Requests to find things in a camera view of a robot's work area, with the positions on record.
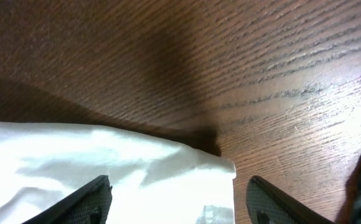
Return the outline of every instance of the brown wood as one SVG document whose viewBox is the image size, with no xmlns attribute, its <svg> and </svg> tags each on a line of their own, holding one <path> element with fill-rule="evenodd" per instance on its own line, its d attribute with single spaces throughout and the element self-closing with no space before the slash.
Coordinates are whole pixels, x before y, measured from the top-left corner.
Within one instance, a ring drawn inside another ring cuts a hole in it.
<svg viewBox="0 0 361 224">
<path fill-rule="evenodd" d="M 236 223 L 252 175 L 335 220 L 361 153 L 361 1 L 0 1 L 0 121 L 222 152 Z"/>
</svg>

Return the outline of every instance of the white fabric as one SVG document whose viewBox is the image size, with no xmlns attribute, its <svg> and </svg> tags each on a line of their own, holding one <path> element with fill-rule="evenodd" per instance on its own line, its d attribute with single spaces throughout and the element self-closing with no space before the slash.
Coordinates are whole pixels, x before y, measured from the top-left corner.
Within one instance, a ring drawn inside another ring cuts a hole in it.
<svg viewBox="0 0 361 224">
<path fill-rule="evenodd" d="M 105 126 L 0 123 L 0 223 L 21 223 L 98 175 L 107 223 L 234 223 L 233 162 Z"/>
</svg>

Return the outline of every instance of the white napkin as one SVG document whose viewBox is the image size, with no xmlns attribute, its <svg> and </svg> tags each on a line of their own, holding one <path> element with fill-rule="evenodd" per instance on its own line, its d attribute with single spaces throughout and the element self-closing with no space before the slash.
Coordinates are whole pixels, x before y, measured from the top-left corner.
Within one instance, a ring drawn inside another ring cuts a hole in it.
<svg viewBox="0 0 361 224">
<path fill-rule="evenodd" d="M 21 223 L 98 175 L 107 223 L 234 223 L 233 162 L 185 144 L 84 124 L 0 123 L 0 223 Z"/>
</svg>

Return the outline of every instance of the wood grain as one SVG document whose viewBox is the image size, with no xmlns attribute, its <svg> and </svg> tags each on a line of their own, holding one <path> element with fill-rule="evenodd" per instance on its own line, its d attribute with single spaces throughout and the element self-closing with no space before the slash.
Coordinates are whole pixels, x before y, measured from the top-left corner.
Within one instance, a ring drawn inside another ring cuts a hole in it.
<svg viewBox="0 0 361 224">
<path fill-rule="evenodd" d="M 236 223 L 252 175 L 335 220 L 361 153 L 361 1 L 0 1 L 0 121 L 222 153 Z"/>
</svg>

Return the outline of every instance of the tabletop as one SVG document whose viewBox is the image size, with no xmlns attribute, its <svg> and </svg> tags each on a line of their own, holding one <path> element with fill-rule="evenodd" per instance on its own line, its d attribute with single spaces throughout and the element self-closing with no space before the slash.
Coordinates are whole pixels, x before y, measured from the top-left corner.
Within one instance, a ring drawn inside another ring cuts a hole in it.
<svg viewBox="0 0 361 224">
<path fill-rule="evenodd" d="M 0 121 L 104 124 L 230 159 L 236 223 L 253 175 L 346 222 L 361 0 L 0 1 Z"/>
</svg>

